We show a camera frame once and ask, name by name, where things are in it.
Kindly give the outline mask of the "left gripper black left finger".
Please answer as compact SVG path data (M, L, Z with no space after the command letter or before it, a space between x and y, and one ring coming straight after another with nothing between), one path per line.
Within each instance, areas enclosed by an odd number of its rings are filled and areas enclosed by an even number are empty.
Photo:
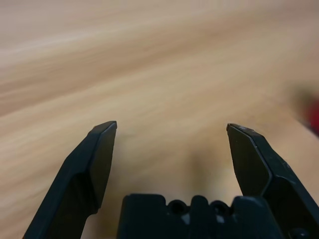
M25 239L79 239L102 206L117 131L116 121L95 126L64 160L24 234Z

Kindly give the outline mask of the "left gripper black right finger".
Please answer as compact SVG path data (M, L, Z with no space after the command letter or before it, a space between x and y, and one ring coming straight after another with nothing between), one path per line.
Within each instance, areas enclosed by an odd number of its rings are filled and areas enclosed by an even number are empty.
M319 237L319 207L288 163L252 129L230 123L234 172L244 196L260 196L288 239Z

